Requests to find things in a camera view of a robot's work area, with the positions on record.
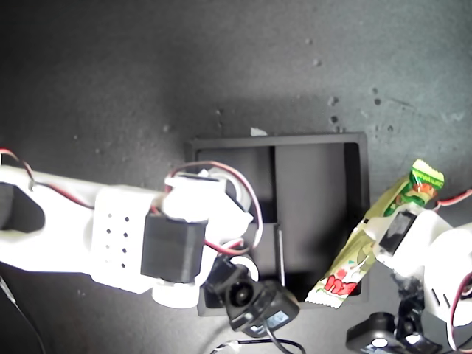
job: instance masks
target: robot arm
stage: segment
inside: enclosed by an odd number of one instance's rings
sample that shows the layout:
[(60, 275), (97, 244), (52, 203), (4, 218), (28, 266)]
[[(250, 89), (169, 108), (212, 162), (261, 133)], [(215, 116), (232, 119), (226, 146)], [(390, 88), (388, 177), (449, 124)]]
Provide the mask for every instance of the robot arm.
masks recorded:
[(441, 346), (423, 336), (420, 318), (427, 310), (448, 324), (449, 342), (456, 349), (453, 321), (454, 326), (472, 322), (472, 298), (457, 297), (471, 278), (472, 223), (453, 228), (436, 212), (405, 204), (389, 217), (368, 220), (365, 232), (375, 241), (376, 259), (394, 271), (401, 298), (398, 323), (387, 314), (372, 314), (349, 329), (347, 346), (365, 353), (376, 348), (437, 353)]
[[(243, 209), (226, 194), (226, 179), (217, 172), (214, 178), (208, 172), (172, 176), (166, 180), (170, 191), (157, 192), (45, 173), (34, 173), (32, 180), (23, 169), (0, 165), (0, 183), (18, 187), (44, 214), (44, 225), (37, 231), (0, 231), (0, 261), (27, 271), (90, 274), (96, 282), (138, 294), (152, 289), (153, 298), (162, 305), (191, 308), (218, 255), (204, 243), (239, 244), (253, 218), (247, 212), (247, 192), (238, 186), (240, 199), (245, 199)], [(166, 242), (166, 237), (156, 237), (156, 225), (189, 241), (170, 245), (190, 270), (186, 281), (169, 281), (150, 276), (153, 269), (145, 271), (145, 263), (147, 268), (156, 263), (149, 261), (153, 255), (146, 254), (144, 244), (159, 250)], [(188, 259), (192, 265), (184, 262)]]

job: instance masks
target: white arm segment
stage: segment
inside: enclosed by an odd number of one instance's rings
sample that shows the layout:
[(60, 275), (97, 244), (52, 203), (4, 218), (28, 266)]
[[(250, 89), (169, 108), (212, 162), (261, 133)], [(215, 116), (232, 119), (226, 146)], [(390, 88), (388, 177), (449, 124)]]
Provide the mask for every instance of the white arm segment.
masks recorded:
[(164, 201), (171, 218), (207, 221), (205, 238), (213, 243), (241, 237), (252, 216), (226, 193), (225, 181), (169, 181), (169, 195), (129, 186), (106, 186), (35, 173), (35, 180), (66, 190), (80, 206), (55, 191), (36, 185), (24, 170), (0, 165), (0, 183), (20, 188), (44, 212), (44, 226), (30, 233), (0, 230), (0, 261), (26, 271), (80, 272), (105, 285), (134, 293), (153, 289), (154, 300), (172, 308), (197, 305), (199, 287), (218, 253), (205, 246), (201, 273), (194, 283), (179, 284), (141, 275), (145, 218), (151, 204)]
[[(379, 243), (402, 211), (417, 217), (391, 255)], [(472, 271), (472, 223), (453, 228), (436, 212), (405, 204), (389, 217), (370, 219), (365, 232), (375, 240), (373, 251), (377, 260), (402, 277), (423, 281), (425, 309), (444, 322), (449, 321), (459, 284)], [(472, 299), (460, 300), (454, 326), (471, 322)]]

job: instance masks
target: cable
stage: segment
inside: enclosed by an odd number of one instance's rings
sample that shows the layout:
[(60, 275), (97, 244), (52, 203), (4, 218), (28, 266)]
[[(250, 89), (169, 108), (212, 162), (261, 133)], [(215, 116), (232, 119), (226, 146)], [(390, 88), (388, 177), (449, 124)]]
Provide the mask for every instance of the cable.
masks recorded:
[(449, 207), (451, 205), (455, 205), (457, 203), (460, 203), (461, 201), (464, 201), (466, 198), (470, 197), (471, 195), (472, 195), (472, 189), (466, 190), (462, 192), (461, 194), (456, 195), (453, 198), (437, 201), (436, 206), (432, 210), (437, 212), (440, 207)]
[[(295, 341), (289, 341), (287, 339), (277, 339), (280, 343), (287, 344), (287, 345), (292, 345), (294, 347), (297, 347), (300, 349), (300, 352), (302, 354), (306, 354), (305, 348), (300, 344)], [(227, 341), (226, 343), (218, 345), (210, 354), (218, 354), (220, 350), (226, 347), (233, 347), (235, 348), (238, 345), (247, 345), (247, 344), (267, 344), (267, 343), (272, 343), (271, 339), (250, 339), (250, 340), (245, 340), (245, 341)]]
[[(456, 314), (457, 304), (459, 303), (462, 290), (464, 286), (469, 282), (472, 277), (472, 272), (467, 274), (459, 284), (459, 287), (456, 292), (456, 296), (454, 297), (454, 301), (451, 304), (451, 316), (449, 320), (446, 322), (446, 332), (448, 334), (448, 342), (449, 346), (452, 350), (457, 350), (456, 342), (454, 341), (454, 315)], [(463, 353), (472, 353), (472, 349), (460, 349)]]
[(31, 328), (31, 330), (35, 334), (35, 337), (38, 340), (39, 347), (41, 348), (41, 354), (46, 354), (46, 348), (44, 347), (43, 339), (41, 338), (38, 330), (36, 329), (36, 327), (33, 325), (33, 323), (28, 319), (28, 317), (24, 314), (24, 312), (20, 309), (20, 307), (16, 303), (16, 299), (13, 296), (10, 288), (8, 288), (8, 285), (5, 282), (5, 280), (3, 279), (3, 277), (0, 277), (0, 288), (3, 290), (5, 295), (7, 295), (7, 298), (11, 301), (13, 306), (15, 306), (16, 310), (18, 310), (21, 317), (23, 317), (24, 321), (28, 324), (28, 326)]
[(35, 180), (35, 178), (33, 177), (32, 168), (25, 161), (18, 158), (17, 155), (12, 153), (10, 150), (0, 149), (0, 154), (4, 154), (4, 155), (8, 155), (8, 156), (13, 157), (19, 164), (21, 164), (23, 166), (23, 168), (26, 170), (26, 172), (28, 174), (29, 179), (31, 180), (31, 188), (34, 187), (34, 186), (42, 186), (42, 187), (50, 188), (51, 190), (55, 191), (57, 194), (62, 195), (64, 198), (70, 200), (73, 203), (76, 203), (77, 205), (80, 205), (81, 207), (85, 207), (85, 208), (92, 209), (92, 210), (94, 209), (93, 206), (85, 204), (80, 199), (75, 198), (73, 195), (71, 195), (67, 191), (62, 190), (61, 188), (56, 187), (53, 184), (37, 182)]
[[(254, 208), (255, 208), (254, 219), (255, 219), (257, 228), (256, 228), (256, 233), (254, 235), (254, 241), (252, 242), (252, 245), (245, 248), (245, 249), (235, 250), (235, 249), (224, 248), (220, 245), (215, 245), (214, 243), (211, 243), (209, 241), (205, 241), (205, 244), (208, 247), (211, 247), (212, 249), (218, 251), (219, 253), (223, 253), (223, 254), (229, 254), (229, 255), (233, 255), (233, 256), (240, 256), (240, 255), (246, 254), (249, 251), (251, 251), (251, 249), (255, 249), (259, 245), (259, 242), (260, 242), (260, 240), (263, 236), (263, 215), (262, 215), (262, 211), (261, 211), (261, 208), (260, 208), (259, 200), (257, 199), (256, 193), (254, 192), (254, 189), (252, 188), (249, 181), (246, 179), (246, 177), (241, 172), (239, 172), (238, 170), (234, 169), (231, 166), (228, 166), (227, 164), (222, 164), (221, 162), (216, 162), (216, 161), (188, 162), (186, 164), (183, 164), (180, 167), (177, 167), (177, 168), (174, 168), (173, 170), (171, 170), (169, 172), (169, 174), (167, 175), (166, 179), (176, 176), (176, 174), (178, 172), (186, 170), (189, 167), (201, 167), (201, 166), (207, 166), (207, 165), (213, 166), (213, 167), (218, 167), (218, 168), (230, 173), (232, 176), (234, 176), (244, 186), (244, 188), (248, 192), (249, 196), (251, 197), (251, 202), (252, 202), (252, 204), (254, 205)], [(165, 192), (170, 192), (171, 190), (172, 190), (172, 187), (166, 185)]]
[(471, 294), (472, 294), (472, 286), (468, 290), (463, 291), (461, 293), (461, 296), (470, 296)]
[[(282, 345), (282, 340), (279, 340), (277, 339), (277, 337), (274, 335), (274, 332), (272, 332), (271, 328), (268, 326), (268, 323), (267, 323), (267, 320), (265, 319), (263, 321), (263, 327), (265, 329), (265, 331), (267, 332), (267, 335), (268, 337), (271, 339), (272, 343), (275, 344), (275, 346), (284, 354), (293, 354), (291, 351), (287, 350), (283, 345)], [(295, 347), (297, 347), (298, 349), (300, 349), (300, 351), (302, 352), (302, 354), (306, 354), (305, 352), (305, 348), (299, 344), (299, 343), (296, 343), (294, 342), (295, 344), (292, 344), (294, 345)]]
[(156, 214), (156, 215), (160, 215), (161, 213), (158, 211), (158, 209), (154, 206), (154, 205), (151, 205), (150, 206), (150, 211), (153, 213), (153, 214)]
[(244, 239), (242, 237), (235, 238), (234, 240), (224, 243), (221, 247), (224, 249), (232, 249), (236, 246), (242, 246), (244, 244)]

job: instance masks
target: white plastic part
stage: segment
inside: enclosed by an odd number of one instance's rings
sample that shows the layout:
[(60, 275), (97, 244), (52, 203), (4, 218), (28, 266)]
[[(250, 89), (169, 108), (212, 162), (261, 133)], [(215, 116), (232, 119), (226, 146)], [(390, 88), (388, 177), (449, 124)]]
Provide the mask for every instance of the white plastic part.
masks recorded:
[(162, 202), (162, 211), (171, 218), (188, 223), (208, 220), (215, 203), (226, 191), (226, 182), (188, 178), (166, 178), (172, 191)]
[[(462, 279), (472, 270), (472, 223), (442, 233), (426, 252), (425, 309), (445, 322)], [(454, 326), (472, 322), (472, 299), (460, 300)]]
[(197, 286), (202, 286), (210, 272), (212, 271), (213, 268), (213, 263), (215, 262), (215, 258), (218, 256), (218, 252), (216, 252), (214, 249), (205, 246), (204, 250), (201, 255), (201, 267), (200, 267), (200, 273), (195, 277), (195, 284)]
[(372, 341), (372, 345), (376, 348), (384, 348), (389, 344), (385, 338), (376, 338)]
[(153, 299), (169, 308), (194, 308), (198, 304), (200, 287), (195, 283), (180, 284), (157, 280), (153, 287)]
[(243, 345), (239, 341), (227, 341), (224, 346), (216, 347), (213, 351), (219, 352), (221, 350), (226, 350), (227, 347), (230, 347), (234, 353), (241, 351)]
[(205, 238), (213, 243), (225, 243), (244, 235), (252, 215), (244, 212), (226, 193), (219, 195), (214, 202)]
[(93, 280), (134, 293), (152, 288), (141, 275), (146, 215), (157, 192), (128, 186), (103, 187), (95, 201), (91, 243)]
[(259, 281), (259, 269), (257, 269), (257, 266), (250, 258), (244, 256), (233, 257), (231, 263), (234, 265), (245, 266), (249, 271), (251, 279), (255, 282)]
[(251, 127), (251, 136), (267, 136), (267, 132), (259, 128)]
[(209, 176), (211, 176), (211, 178), (217, 178), (220, 181), (230, 182), (235, 189), (236, 201), (239, 203), (239, 205), (242, 206), (245, 212), (249, 210), (249, 207), (251, 207), (251, 196), (249, 195), (248, 191), (243, 186), (243, 184), (239, 182), (236, 177), (234, 177), (231, 173), (218, 167), (211, 168), (208, 171), (208, 174)]
[[(35, 173), (37, 181), (47, 181), (94, 205), (101, 184)], [(44, 212), (41, 229), (23, 233), (0, 231), (0, 261), (25, 271), (89, 273), (94, 211), (72, 203), (53, 190), (35, 186), (24, 170), (0, 166), (0, 182), (17, 186)]]
[(410, 334), (409, 336), (405, 337), (405, 340), (410, 343), (411, 345), (415, 345), (421, 339), (421, 335), (419, 334)]
[(393, 254), (385, 253), (376, 242), (373, 248), (377, 260), (394, 269), (402, 277), (423, 278), (426, 251), (443, 232), (452, 229), (436, 212), (425, 210), (414, 220), (410, 230)]

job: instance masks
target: snack bar wrapper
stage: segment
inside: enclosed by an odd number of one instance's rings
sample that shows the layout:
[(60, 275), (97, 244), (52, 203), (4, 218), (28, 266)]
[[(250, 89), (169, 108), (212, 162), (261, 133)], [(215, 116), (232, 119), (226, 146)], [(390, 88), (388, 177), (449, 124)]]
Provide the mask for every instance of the snack bar wrapper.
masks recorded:
[(444, 185), (444, 175), (417, 160), (407, 176), (387, 190), (351, 232), (330, 269), (308, 293), (305, 301), (339, 308), (375, 262), (375, 241), (364, 232), (365, 220), (391, 215), (400, 205), (415, 202), (424, 207)]

